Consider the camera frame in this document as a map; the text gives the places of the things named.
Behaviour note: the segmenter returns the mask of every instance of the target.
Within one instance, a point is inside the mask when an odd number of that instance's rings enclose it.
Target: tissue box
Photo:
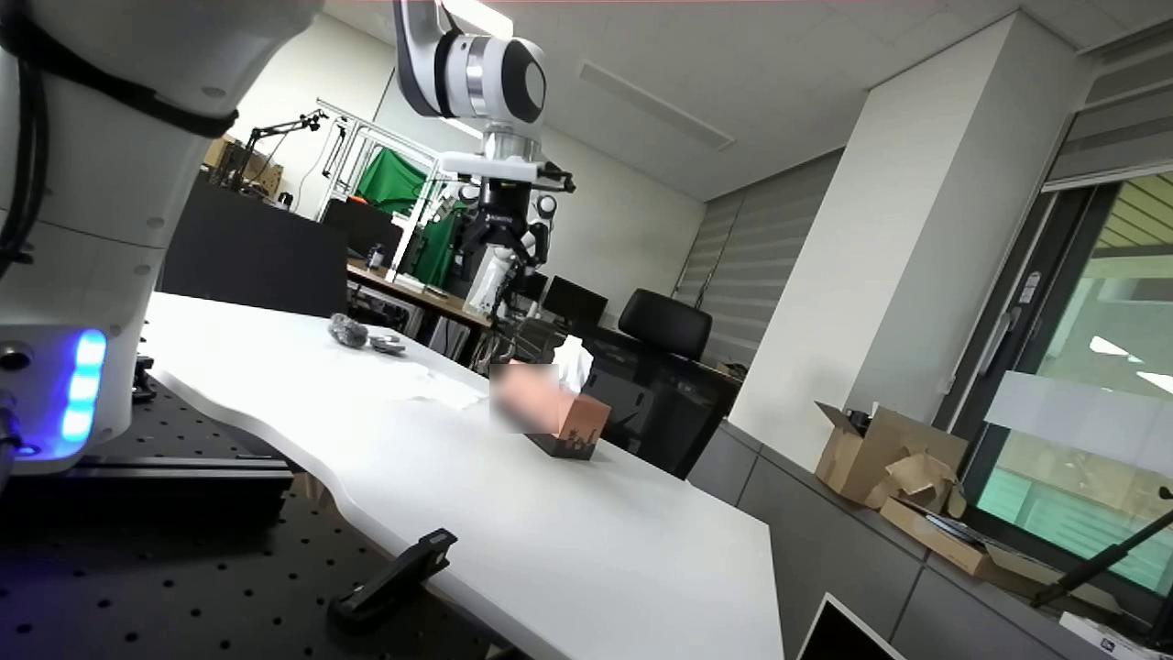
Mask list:
[[[510,364],[493,405],[510,418],[527,440],[556,458],[591,458],[594,440],[610,426],[613,405],[594,394],[576,394],[531,364]]]

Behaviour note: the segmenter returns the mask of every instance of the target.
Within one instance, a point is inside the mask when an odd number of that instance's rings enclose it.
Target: computer equipment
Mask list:
[[[544,300],[545,282],[550,282],[545,275],[531,271],[531,275],[522,275],[510,293],[527,298],[527,300]]]
[[[396,247],[402,237],[400,222],[391,222],[387,212],[338,199],[327,206],[322,222],[340,229],[347,254],[356,254],[361,260],[368,260],[376,250],[380,250],[389,260],[396,258]]]
[[[563,316],[564,326],[599,326],[610,300],[594,291],[569,282],[569,277],[554,277],[544,298],[544,306]]]
[[[825,594],[801,660],[901,660],[870,623],[861,623],[841,596]]]

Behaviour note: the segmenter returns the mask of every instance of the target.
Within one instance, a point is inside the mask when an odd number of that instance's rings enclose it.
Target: wall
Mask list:
[[[872,89],[734,421],[813,470],[811,399],[928,418],[1082,90],[1029,19]]]
[[[231,137],[247,139],[257,126],[294,122],[316,111],[316,97],[329,97],[361,116],[376,116],[387,82],[391,75],[391,46],[356,34],[327,14],[294,35],[260,74],[255,90],[241,97],[241,116]],[[321,215],[329,199],[321,160],[327,157],[327,129],[296,133],[284,145],[280,139],[260,144],[260,155],[274,155],[288,167],[288,190],[296,199],[296,212]]]
[[[376,122],[432,151],[476,151],[472,137],[417,116],[400,89],[389,89]],[[704,206],[554,129],[544,133],[544,151],[581,184],[576,194],[556,199],[563,209],[544,271],[610,298],[610,317],[625,313],[631,291],[673,293]]]

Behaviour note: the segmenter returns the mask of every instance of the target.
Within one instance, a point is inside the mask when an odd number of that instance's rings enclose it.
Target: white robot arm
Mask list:
[[[0,0],[0,484],[62,473],[121,437],[143,313],[201,151],[322,0]],[[396,0],[400,83],[417,113],[488,133],[488,212],[526,221],[538,157],[538,50],[440,34]]]
[[[544,157],[545,69],[537,42],[464,34],[454,19],[440,30],[440,3],[396,0],[396,57],[400,90],[422,116],[484,129],[484,155],[443,155],[446,173],[576,190]]]

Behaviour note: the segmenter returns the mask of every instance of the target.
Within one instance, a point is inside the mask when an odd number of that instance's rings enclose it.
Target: table surface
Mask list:
[[[391,298],[409,298],[409,300],[429,303],[440,316],[454,316],[454,317],[472,322],[472,326],[493,326],[488,316],[482,306],[467,303],[464,298],[438,293],[438,291],[412,291],[412,287],[389,282],[387,275],[378,275],[372,266],[356,266],[356,262],[347,262],[345,271],[347,271],[347,277],[356,277],[362,287],[376,287],[376,291],[387,291]]]
[[[764,520],[621,448],[556,462],[493,404],[493,380],[409,342],[334,346],[322,317],[153,293],[153,375],[316,473],[400,552],[450,529],[429,591],[531,655],[781,655]]]

